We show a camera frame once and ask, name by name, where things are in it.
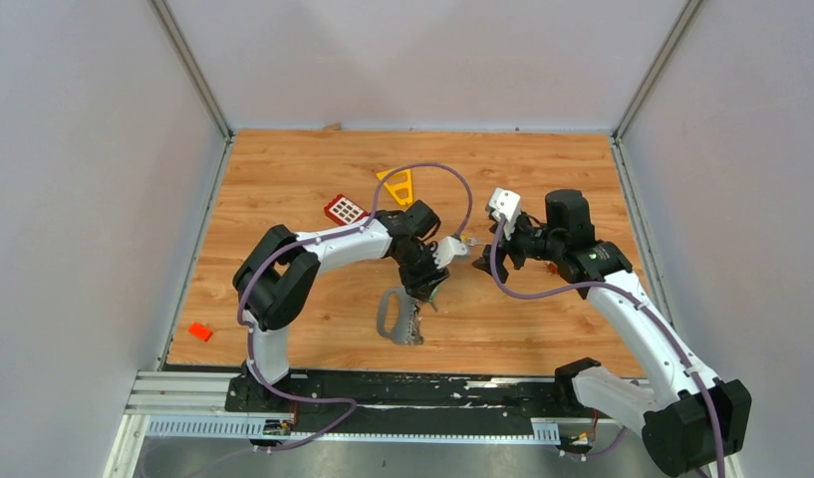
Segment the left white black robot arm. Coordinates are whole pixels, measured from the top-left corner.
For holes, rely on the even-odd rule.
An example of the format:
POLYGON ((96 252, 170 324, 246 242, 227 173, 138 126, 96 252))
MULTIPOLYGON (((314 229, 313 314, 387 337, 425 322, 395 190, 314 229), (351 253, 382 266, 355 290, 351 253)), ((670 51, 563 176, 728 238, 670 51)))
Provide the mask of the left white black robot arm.
POLYGON ((247 330, 246 366, 256 378, 251 398, 266 411, 289 398, 288 328, 303 311, 319 276, 355 263, 390 258, 406 294, 431 300, 448 278, 429 234, 440 225, 423 202, 408 210, 383 210, 320 232, 270 228, 235 273, 237 321, 247 330))

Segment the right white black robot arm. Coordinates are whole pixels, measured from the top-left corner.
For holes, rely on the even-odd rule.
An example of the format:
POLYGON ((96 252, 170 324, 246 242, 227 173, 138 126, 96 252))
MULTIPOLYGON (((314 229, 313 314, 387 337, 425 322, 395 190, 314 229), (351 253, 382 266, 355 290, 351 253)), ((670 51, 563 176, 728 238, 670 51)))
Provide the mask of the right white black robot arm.
POLYGON ((626 255, 598 238, 583 193, 547 193, 546 218, 539 221, 522 210, 519 194, 498 187, 486 211, 493 237, 474 267, 520 300, 577 292, 618 333, 648 380, 646 386, 635 385, 599 361, 581 358, 555 370, 557 409, 571 416, 585 408, 605 413, 637 434, 654 463, 671 477, 704 466, 725 476, 726 458, 743 447, 749 391, 738 379, 723 380, 678 336, 626 255), (551 262, 566 284, 541 293, 515 292, 506 285, 506 260, 515 269, 529 260, 551 262))

